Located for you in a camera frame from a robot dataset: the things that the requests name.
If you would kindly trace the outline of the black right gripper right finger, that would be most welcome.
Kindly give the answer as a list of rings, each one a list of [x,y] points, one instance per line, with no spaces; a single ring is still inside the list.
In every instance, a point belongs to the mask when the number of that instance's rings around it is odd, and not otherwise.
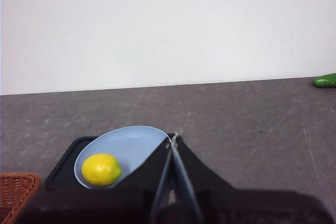
[[[206,166],[179,134],[172,142],[181,157],[204,223],[334,223],[317,198],[287,190],[241,189]]]

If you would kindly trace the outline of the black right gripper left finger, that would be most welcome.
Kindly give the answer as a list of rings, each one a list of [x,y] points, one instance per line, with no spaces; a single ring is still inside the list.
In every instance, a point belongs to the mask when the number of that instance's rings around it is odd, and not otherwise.
[[[74,164],[94,137],[75,140],[37,192],[19,214],[16,223],[146,223],[159,187],[169,138],[143,160],[140,167],[111,189],[86,189],[77,182]]]

